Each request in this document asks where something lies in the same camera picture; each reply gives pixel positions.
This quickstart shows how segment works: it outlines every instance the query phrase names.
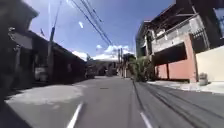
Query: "building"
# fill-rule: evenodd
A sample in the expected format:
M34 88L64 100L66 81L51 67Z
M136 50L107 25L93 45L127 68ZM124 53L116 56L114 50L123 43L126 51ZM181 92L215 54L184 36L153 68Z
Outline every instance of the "building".
M93 67L96 76L117 75L117 60L89 60L87 66Z
M25 67L29 67L27 70L32 73L34 78L35 70L46 66L49 41L31 31L25 33L24 36L32 40L32 42L26 43L30 43L32 48L21 54L21 59L23 59L21 62L26 64ZM55 42L53 43L52 52L53 73L51 81L49 81L50 84L71 84L84 79L86 70L84 60Z
M136 36L137 57L150 57L159 79L196 82L200 73L207 73L210 81L224 80L224 75L218 73L220 68L224 70L224 63L212 57L224 57L219 50L224 43L222 31L214 11L223 8L224 3L203 3L175 0L153 20L141 24Z
M16 83L19 81L16 80L15 82L14 79L20 79L15 78L16 70L20 70L17 68L20 48L18 44L10 38L9 28L14 28L21 32L28 31L32 19L35 18L38 13L22 0L1 0L0 5L0 83L1 88L8 88L11 85L16 85L13 84L13 82Z

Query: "beige wall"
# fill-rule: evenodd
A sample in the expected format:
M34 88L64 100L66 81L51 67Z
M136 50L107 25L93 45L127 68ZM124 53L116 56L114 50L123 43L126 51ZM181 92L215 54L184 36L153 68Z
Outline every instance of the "beige wall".
M196 55L198 73L207 73L209 81L224 81L224 46Z

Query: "utility pole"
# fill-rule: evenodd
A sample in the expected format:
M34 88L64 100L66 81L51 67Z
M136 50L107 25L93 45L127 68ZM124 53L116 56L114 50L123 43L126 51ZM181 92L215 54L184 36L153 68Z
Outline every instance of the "utility pole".
M124 65L123 65L123 49L121 48L121 76L124 77Z
M120 49L118 49L118 63L121 62L121 59L120 59L121 55L120 55Z
M55 34L55 27L58 21L58 15L60 12L60 8L62 5L62 0L59 3L58 9L57 9L57 13L56 13L56 17L55 17L55 22L54 22L54 26L51 29L51 35L50 35L50 40L48 43L48 54L47 54L47 73L48 73L48 78L51 79L52 77L52 73L53 73L53 43L54 43L54 34Z

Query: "cloud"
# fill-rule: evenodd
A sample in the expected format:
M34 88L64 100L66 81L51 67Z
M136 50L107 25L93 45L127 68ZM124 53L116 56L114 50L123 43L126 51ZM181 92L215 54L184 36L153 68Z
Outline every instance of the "cloud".
M84 28L83 23L82 23L81 21L79 21L79 26L80 26L81 28Z
M104 61L118 61L118 56L116 55L107 55L107 54L100 54L93 57L94 60L104 60Z
M93 57L94 60L104 60L104 61L118 61L118 49L123 49L123 54L131 53L134 54L129 46L125 45L113 45L108 46L108 48L104 51L103 54L96 55Z
M102 49L103 47L101 45L96 46L97 49Z
M87 59L87 54L84 52L78 52L78 51L74 51L72 52L74 55L78 56L79 58L83 59L86 61Z
M113 45L113 46L109 46L104 52L105 53L108 53L108 54L113 54L113 53L117 53L118 49L123 49L123 53L124 54L127 54L127 53L132 53L130 52L130 49L129 49L129 46L125 45L125 46L122 46L122 45Z

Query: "pink wall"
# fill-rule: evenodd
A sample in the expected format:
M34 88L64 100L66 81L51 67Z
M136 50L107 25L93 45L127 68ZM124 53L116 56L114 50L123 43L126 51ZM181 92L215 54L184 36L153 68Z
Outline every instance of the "pink wall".
M188 60L159 65L156 72L161 79L189 79Z
M195 53L192 48L192 35L184 36L187 59L177 62L159 65L155 67L156 74L162 79L189 79L197 82L197 64Z

